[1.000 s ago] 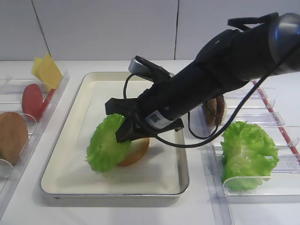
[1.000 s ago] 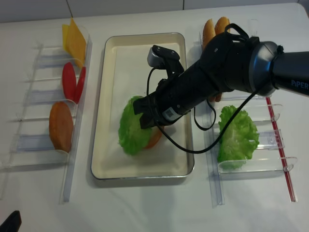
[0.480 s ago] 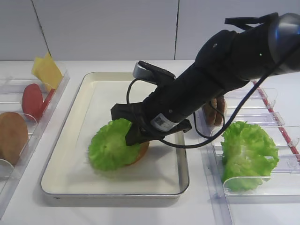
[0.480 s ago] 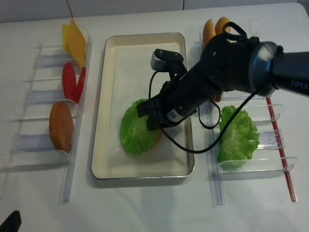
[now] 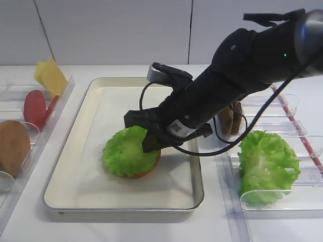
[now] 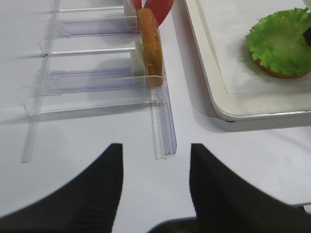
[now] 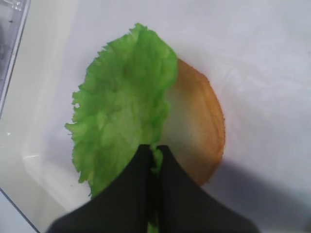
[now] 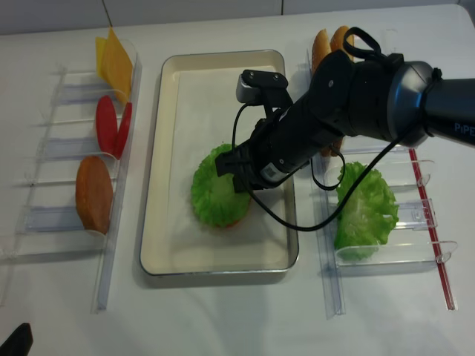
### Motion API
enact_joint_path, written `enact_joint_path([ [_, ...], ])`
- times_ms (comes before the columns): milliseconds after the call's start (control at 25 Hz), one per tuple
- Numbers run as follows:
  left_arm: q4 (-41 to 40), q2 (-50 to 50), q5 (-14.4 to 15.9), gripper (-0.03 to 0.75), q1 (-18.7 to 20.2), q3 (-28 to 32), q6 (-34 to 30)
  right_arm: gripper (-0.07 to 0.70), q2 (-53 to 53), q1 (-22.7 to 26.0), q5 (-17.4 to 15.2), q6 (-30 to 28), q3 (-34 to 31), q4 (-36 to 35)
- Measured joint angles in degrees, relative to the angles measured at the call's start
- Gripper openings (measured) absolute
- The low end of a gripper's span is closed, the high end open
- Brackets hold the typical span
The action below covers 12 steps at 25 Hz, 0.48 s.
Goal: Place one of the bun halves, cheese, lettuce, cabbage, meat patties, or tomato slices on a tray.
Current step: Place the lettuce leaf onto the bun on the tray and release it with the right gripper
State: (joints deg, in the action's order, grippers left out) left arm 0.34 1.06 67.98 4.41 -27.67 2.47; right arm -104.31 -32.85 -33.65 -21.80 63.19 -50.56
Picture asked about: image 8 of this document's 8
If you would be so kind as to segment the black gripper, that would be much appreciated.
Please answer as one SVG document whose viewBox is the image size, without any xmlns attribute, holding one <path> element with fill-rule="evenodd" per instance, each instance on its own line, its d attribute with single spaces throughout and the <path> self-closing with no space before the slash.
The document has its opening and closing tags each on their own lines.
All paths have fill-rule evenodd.
<svg viewBox="0 0 475 356">
<path fill-rule="evenodd" d="M 290 107 L 259 120 L 249 139 L 218 154 L 218 177 L 233 174 L 235 193 L 276 188 L 327 146 L 327 128 L 308 110 Z"/>
</svg>

